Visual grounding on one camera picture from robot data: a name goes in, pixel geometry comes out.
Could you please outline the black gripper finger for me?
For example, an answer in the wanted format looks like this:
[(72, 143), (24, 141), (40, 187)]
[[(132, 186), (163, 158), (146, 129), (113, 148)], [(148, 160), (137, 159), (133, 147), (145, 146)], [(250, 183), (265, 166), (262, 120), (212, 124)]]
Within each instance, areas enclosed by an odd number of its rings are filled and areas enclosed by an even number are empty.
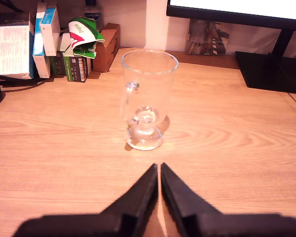
[(117, 217), (116, 237), (142, 237), (158, 197), (157, 164), (150, 168), (121, 197), (109, 205), (105, 214)]
[(166, 163), (161, 165), (161, 189), (166, 206), (183, 237), (202, 236), (201, 215), (222, 213), (196, 194)]

